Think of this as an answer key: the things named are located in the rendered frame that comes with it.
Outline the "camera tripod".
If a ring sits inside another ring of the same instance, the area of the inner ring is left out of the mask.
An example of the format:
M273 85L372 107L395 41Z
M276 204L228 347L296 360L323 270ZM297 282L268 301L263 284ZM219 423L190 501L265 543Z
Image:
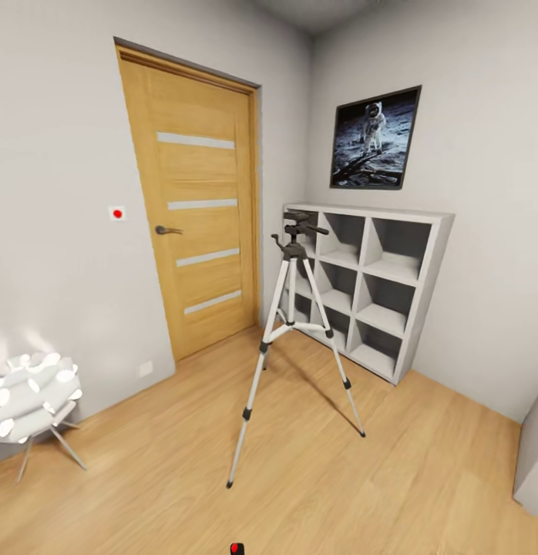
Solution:
M265 362L264 370L267 368L267 362L269 359L269 353L271 350L271 346L273 345L273 341L275 338L278 338L287 330L293 330L294 328L304 328L304 329L315 329L317 331L325 331L325 334L330 339L331 342L331 349L334 350L335 357L337 359L338 367L340 369L342 375L342 381L344 382L344 387L347 389L348 396L351 401L351 406L355 413L356 419L358 421L359 428L361 430L361 436L366 437L366 434L362 430L360 420L358 418L357 411L355 409L355 404L353 402L351 393L349 389L351 388L351 382L345 376L345 372L341 365L340 357L338 356L339 352L336 349L335 341L333 340L334 332L332 326L328 323L327 315L325 314L324 307L322 304L321 296L318 293L317 286L314 281L314 275L312 273L312 269L309 264L308 256L306 250L303 246L301 246L296 241L297 234L304 234L308 228L315 230L317 233L321 233L323 235L328 235L330 233L329 230L326 230L321 227L314 227L309 225L307 220L311 217L311 211L304 214L303 212L294 212L289 211L284 213L284 219L288 220L296 220L297 224L295 226L290 226L287 224L284 229L287 234L291 235L291 242L288 243L285 247L282 246L278 242L278 234L272 234L271 237L276 239L276 245L281 248L283 252L282 257L282 266L281 271L277 281L277 287L274 292L274 299L272 301L270 314L268 316L267 325L264 332L263 341L261 341L261 346L259 350L261 354L259 356L257 369L254 376L253 385L251 388L250 398L247 404L247 407L244 409L243 418L244 423L242 426L242 430L240 433L239 442L237 445L237 451L234 457L233 466L230 472L230 478L227 481L226 487L230 489L233 484L235 469L237 467L238 456L240 455L241 445L243 444L244 433L246 432L247 422L249 421L252 413L252 404L254 401L255 391L258 385L258 379L260 378L261 367L263 366L263 361ZM306 277L311 283L311 287L313 288L314 296L316 297L316 302L318 304L319 311L322 316L322 320L324 321L323 325L310 325L309 323L300 323L298 321L294 321L294 289L295 289L295 276L296 276L296 260L298 259L298 255L301 255L302 260L304 261L304 272ZM284 286L286 283L287 275L289 274L289 285L288 285L288 306L287 312L285 312L281 308L281 301L282 295L284 292ZM281 319L284 324L275 330L275 326L277 324L278 319Z

